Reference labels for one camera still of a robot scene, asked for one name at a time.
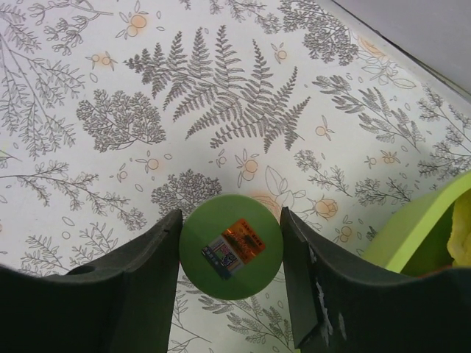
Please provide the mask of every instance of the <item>floral pattern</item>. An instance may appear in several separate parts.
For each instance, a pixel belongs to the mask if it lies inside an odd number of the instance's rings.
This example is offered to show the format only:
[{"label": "floral pattern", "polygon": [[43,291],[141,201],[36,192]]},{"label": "floral pattern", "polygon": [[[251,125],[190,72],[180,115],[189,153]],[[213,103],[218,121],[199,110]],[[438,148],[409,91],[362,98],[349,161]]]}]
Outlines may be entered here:
[{"label": "floral pattern", "polygon": [[[471,168],[470,106],[366,37],[307,0],[0,0],[0,263],[64,274],[221,193],[361,256]],[[169,352],[292,351],[283,268],[235,302],[180,271]]]}]

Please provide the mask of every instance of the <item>green ball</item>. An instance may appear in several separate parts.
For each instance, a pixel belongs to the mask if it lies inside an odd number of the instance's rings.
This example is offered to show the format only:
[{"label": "green ball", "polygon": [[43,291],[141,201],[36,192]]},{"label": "green ball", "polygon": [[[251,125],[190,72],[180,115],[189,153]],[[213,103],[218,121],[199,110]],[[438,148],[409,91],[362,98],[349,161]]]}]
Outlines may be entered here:
[{"label": "green ball", "polygon": [[[224,279],[202,250],[240,219],[245,219],[265,249],[229,279]],[[280,270],[283,236],[272,213],[260,202],[242,195],[221,195],[201,204],[183,224],[180,262],[188,279],[209,296],[245,299],[263,290]]]}]

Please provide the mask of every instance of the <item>patterned fabric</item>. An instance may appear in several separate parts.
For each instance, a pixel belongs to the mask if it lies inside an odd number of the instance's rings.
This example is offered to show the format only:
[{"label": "patterned fabric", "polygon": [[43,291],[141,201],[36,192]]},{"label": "patterned fabric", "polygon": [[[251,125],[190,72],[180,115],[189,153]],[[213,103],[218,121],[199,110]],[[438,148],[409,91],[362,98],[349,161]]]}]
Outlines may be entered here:
[{"label": "patterned fabric", "polygon": [[[312,1],[4,1],[0,263],[24,273],[64,274],[220,193],[361,255],[470,168],[467,112]],[[283,269],[238,302],[180,274],[170,352],[293,350]]]}]

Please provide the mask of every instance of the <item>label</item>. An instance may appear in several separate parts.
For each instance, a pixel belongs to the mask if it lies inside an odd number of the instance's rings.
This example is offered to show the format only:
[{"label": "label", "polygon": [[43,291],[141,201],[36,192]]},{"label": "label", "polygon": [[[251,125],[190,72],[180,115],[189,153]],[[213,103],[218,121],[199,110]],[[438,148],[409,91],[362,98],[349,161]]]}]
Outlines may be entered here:
[{"label": "label", "polygon": [[265,249],[265,244],[243,218],[227,228],[202,254],[222,279],[229,279]]}]

